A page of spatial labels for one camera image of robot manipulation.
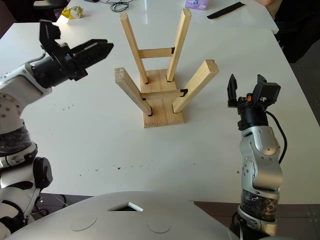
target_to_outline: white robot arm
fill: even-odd
[[[53,180],[49,161],[36,157],[37,145],[20,119],[22,111],[50,94],[52,87],[85,77],[86,68],[105,59],[114,46],[92,39],[70,49],[55,42],[60,35],[57,26],[42,20],[39,40],[49,56],[0,78],[0,239],[28,223],[40,191]]]

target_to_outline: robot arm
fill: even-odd
[[[55,41],[60,35],[58,26],[42,20],[39,39],[49,56],[0,78],[0,240],[28,223],[41,190],[53,180],[49,161],[36,157],[37,145],[20,119],[22,111],[52,87],[88,75],[86,68],[105,59],[114,46],[92,39],[70,49]]]
[[[267,83],[258,75],[253,93],[237,100],[236,89],[237,81],[232,75],[228,85],[228,107],[238,110],[242,137],[242,195],[237,210],[238,230],[234,232],[260,239],[274,236],[277,230],[276,213],[282,184],[278,160],[280,146],[268,124],[266,109],[276,102],[280,86]]]

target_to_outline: dark floor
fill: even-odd
[[[320,125],[320,40],[290,66]]]
[[[47,209],[50,213],[56,212],[67,205],[75,204],[89,196],[41,193],[37,206],[40,210]],[[194,202],[207,214],[229,227],[232,215],[237,211],[238,203],[221,202]],[[35,219],[42,216],[33,214]],[[279,205],[277,212],[278,236],[291,237],[295,240],[320,240],[320,204]]]

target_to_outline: white table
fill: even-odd
[[[113,25],[118,22],[118,14],[110,10],[110,5],[102,2],[87,2],[84,0],[71,0],[69,7],[81,6],[83,18],[70,20],[70,22],[104,23]],[[128,15],[132,24],[135,25],[176,25],[179,22],[181,9],[185,7],[185,0],[135,0],[129,4]],[[255,27],[270,29],[274,34],[278,27],[270,16],[267,9],[255,0],[242,0],[246,4],[228,15],[210,20],[208,15],[228,7],[238,0],[209,0],[207,10],[191,9],[191,25],[215,26],[215,27]],[[60,17],[58,22],[65,22],[65,17]]]
[[[281,86],[277,103],[269,108],[288,139],[280,202],[320,203],[320,128],[270,30],[191,25],[176,71],[178,88],[204,59],[214,59],[220,72],[184,109],[186,124],[144,129],[142,112],[114,80],[114,68],[125,67],[139,84],[120,23],[84,31],[83,26],[73,25],[76,22],[58,24],[70,47],[90,38],[108,39],[115,47],[107,59],[87,70],[86,78],[55,87],[22,114],[39,156],[52,165],[54,180],[44,192],[163,191],[190,200],[239,202],[240,117],[236,109],[227,108],[227,85],[235,74],[238,96],[245,96],[257,83],[257,74],[262,74]],[[176,34],[176,24],[157,28],[132,24],[132,28],[141,49],[169,47]],[[0,75],[42,53],[38,31],[37,23],[16,23],[9,29],[0,40]],[[157,34],[165,37],[160,40]],[[144,63],[147,70],[163,69],[169,59]],[[276,125],[272,119],[269,122],[283,146]]]

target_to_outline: black ruler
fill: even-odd
[[[212,13],[211,15],[207,16],[208,19],[217,19],[225,14],[228,14],[242,6],[244,6],[245,4],[243,4],[242,2],[237,2],[231,6],[227,6],[224,9],[221,9],[220,11],[217,11],[215,13]]]

